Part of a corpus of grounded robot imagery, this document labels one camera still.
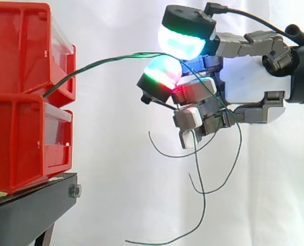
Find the white backdrop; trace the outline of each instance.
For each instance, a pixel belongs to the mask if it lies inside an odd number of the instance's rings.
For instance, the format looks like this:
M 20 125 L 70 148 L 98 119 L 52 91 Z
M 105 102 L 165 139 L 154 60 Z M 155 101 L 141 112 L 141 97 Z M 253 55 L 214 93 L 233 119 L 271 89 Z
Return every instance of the white backdrop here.
M 49 0 L 55 19 L 77 46 L 77 66 L 139 51 L 159 51 L 158 28 L 168 4 L 203 8 L 202 0 Z M 304 30 L 304 0 L 224 0 L 284 29 Z M 232 14 L 216 17 L 218 31 L 264 29 Z M 52 245 L 128 245 L 125 239 L 163 242 L 195 227 L 202 197 L 193 157 L 167 159 L 150 145 L 179 155 L 172 112 L 140 102 L 136 82 L 147 60 L 124 60 L 77 76 L 74 167 L 82 197 L 55 226 Z M 226 60 L 227 66 L 240 67 Z M 194 234 L 172 245 L 304 246 L 304 107 L 287 105 L 279 120 L 243 128 L 243 149 L 228 184 L 207 196 Z M 221 130 L 200 153 L 205 187 L 226 177 L 237 151 L 236 127 Z

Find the black metal stand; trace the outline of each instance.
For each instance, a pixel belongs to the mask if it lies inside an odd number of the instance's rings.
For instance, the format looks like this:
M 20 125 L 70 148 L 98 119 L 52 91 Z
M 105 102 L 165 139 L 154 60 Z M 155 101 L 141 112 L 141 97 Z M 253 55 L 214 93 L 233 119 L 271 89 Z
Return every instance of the black metal stand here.
M 0 246 L 48 246 L 53 225 L 78 197 L 76 173 L 19 194 L 0 198 Z

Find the metal bolt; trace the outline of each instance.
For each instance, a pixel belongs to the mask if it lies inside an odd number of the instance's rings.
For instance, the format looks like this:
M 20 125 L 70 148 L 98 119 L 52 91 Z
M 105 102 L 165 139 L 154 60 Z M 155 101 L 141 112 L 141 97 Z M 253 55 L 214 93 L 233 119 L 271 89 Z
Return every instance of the metal bolt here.
M 72 198 L 79 198 L 81 196 L 81 185 L 74 184 L 69 188 L 69 196 Z

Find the dark green wire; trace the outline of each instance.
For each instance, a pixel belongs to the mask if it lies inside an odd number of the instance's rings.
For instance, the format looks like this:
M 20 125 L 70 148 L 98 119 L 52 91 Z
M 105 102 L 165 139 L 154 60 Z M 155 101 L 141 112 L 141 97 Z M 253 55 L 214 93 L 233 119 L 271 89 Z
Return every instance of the dark green wire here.
M 196 140 L 196 137 L 195 137 L 195 133 L 193 131 L 191 131 L 192 134 L 193 134 L 193 141 L 194 141 L 194 155 L 195 155 L 195 162 L 196 162 L 196 167 L 197 167 L 197 172 L 198 172 L 198 176 L 199 176 L 199 181 L 200 181 L 200 185 L 201 185 L 201 190 L 203 191 L 204 193 L 204 186 L 203 186 L 203 180 L 202 180 L 202 176 L 201 176 L 201 172 L 200 172 L 200 166 L 199 166 L 199 159 L 198 159 L 198 150 L 197 150 L 197 140 Z M 202 224 L 203 222 L 203 219 L 204 219 L 204 216 L 205 216 L 205 211 L 206 211 L 206 197 L 205 197 L 205 194 L 202 194 L 203 196 L 203 210 L 202 210 L 202 215 L 201 215 L 201 219 L 199 221 L 199 223 L 196 225 L 196 227 L 194 227 L 191 231 L 183 234 L 182 236 L 180 237 L 177 237 L 169 242 L 163 242 L 163 243 L 146 243 L 146 242 L 135 242 L 135 241 L 129 241 L 129 240 L 126 240 L 125 242 L 129 242 L 129 243 L 132 243 L 132 244 L 140 244 L 140 245 L 167 245 L 167 244 L 170 244 L 172 242 L 175 242 L 183 237 L 186 237 L 187 235 L 195 232 L 199 227 L 200 225 Z
M 132 55 L 124 55 L 124 56 L 117 56 L 117 57 L 112 57 L 112 58 L 107 58 L 107 59 L 103 59 L 103 60 L 99 60 L 99 61 L 96 61 L 94 63 L 91 63 L 91 64 L 88 64 L 87 66 L 81 68 L 81 69 L 78 69 L 76 71 L 74 71 L 73 73 L 70 73 L 68 74 L 67 76 L 65 76 L 62 80 L 60 80 L 56 85 L 54 85 L 50 90 L 48 90 L 44 95 L 43 97 L 48 97 L 49 95 L 51 95 L 53 92 L 55 92 L 59 87 L 61 87 L 64 83 L 66 83 L 70 78 L 72 78 L 73 76 L 77 75 L 77 74 L 80 74 L 82 72 L 85 72 L 89 69 L 92 69 L 94 67 L 97 67 L 99 65 L 102 65 L 102 64 L 105 64 L 105 63 L 109 63 L 109 62 L 115 62 L 115 61 L 118 61 L 118 60 L 123 60 L 123 59 L 128 59 L 128 58 L 140 58 L 140 59 L 143 59 L 143 58 L 154 58 L 154 57 L 157 57 L 157 56 L 160 56 L 160 55 L 167 55 L 167 56 L 170 56 L 176 60 L 178 60 L 181 64 L 183 64 L 184 66 L 187 67 L 188 70 L 191 71 L 191 73 L 199 80 L 199 82 L 205 87 L 205 89 L 211 93 L 211 95 L 213 97 L 216 98 L 216 100 L 225 108 L 228 110 L 227 106 L 220 100 L 217 98 L 217 96 L 215 96 L 210 90 L 209 88 L 201 81 L 201 79 L 198 77 L 197 73 L 195 73 L 193 71 L 193 69 L 188 66 L 187 64 L 185 64 L 182 60 L 172 56 L 172 55 L 169 55 L 169 54 L 166 54 L 166 53 L 163 53 L 163 52 L 140 52 L 140 53 L 135 53 L 135 54 L 132 54 Z M 242 137 L 242 131 L 241 131 L 241 128 L 237 122 L 237 119 L 236 119 L 236 116 L 234 115 L 234 113 L 230 110 L 228 110 L 228 112 L 230 112 L 235 120 L 235 123 L 238 127 L 238 131 L 240 133 L 240 145 L 238 147 L 238 151 L 237 151 L 237 155 L 236 155 L 236 159 L 235 159 L 235 163 L 233 165 L 233 168 L 232 170 L 234 169 L 235 165 L 236 165 L 236 161 L 240 155 L 240 151 L 241 151 L 241 147 L 242 147 L 242 141 L 243 141 L 243 137 Z M 171 241 L 168 241 L 168 242 L 164 242 L 164 243 L 144 243 L 144 242 L 135 242 L 135 241 L 129 241 L 129 240 L 126 240 L 126 242 L 129 242 L 129 243 L 133 243 L 133 244 L 140 244 L 140 245 L 167 245 L 167 244 L 170 244 L 172 242 L 175 242 L 191 233 L 193 233 L 194 231 L 196 231 L 200 225 L 202 224 L 202 221 L 203 221 L 203 218 L 204 218 L 204 215 L 205 215 L 205 210 L 206 210 L 206 193 L 204 192 L 204 187 L 203 187 L 203 181 L 202 181 L 202 177 L 201 177 L 201 172 L 200 172 L 200 168 L 199 168 L 199 161 L 198 161 L 198 150 L 197 150 L 197 147 L 196 147 L 196 138 L 195 138 L 195 135 L 193 133 L 193 137 L 194 137 L 194 152 L 192 154 L 195 155 L 195 159 L 196 159 L 196 166 L 197 166 L 197 172 L 198 172 L 198 176 L 199 176 L 199 181 L 200 181 L 200 184 L 201 184 L 201 194 L 203 195 L 203 211 L 202 211 L 202 216 L 201 216 L 201 219 L 199 221 L 199 223 L 197 224 L 197 226 L 192 229 L 191 231 L 183 234 L 182 236 L 180 237 L 177 237 Z

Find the red storage drawer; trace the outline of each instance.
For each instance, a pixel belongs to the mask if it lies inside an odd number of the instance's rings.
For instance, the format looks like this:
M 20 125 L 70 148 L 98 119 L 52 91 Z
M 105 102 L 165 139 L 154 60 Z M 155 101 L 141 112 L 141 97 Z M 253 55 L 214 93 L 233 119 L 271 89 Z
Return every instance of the red storage drawer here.
M 49 5 L 0 2 L 0 93 L 43 95 L 75 70 L 75 53 Z M 73 77 L 46 100 L 62 107 L 75 90 Z
M 72 166 L 72 113 L 36 94 L 0 94 L 0 191 L 12 194 Z

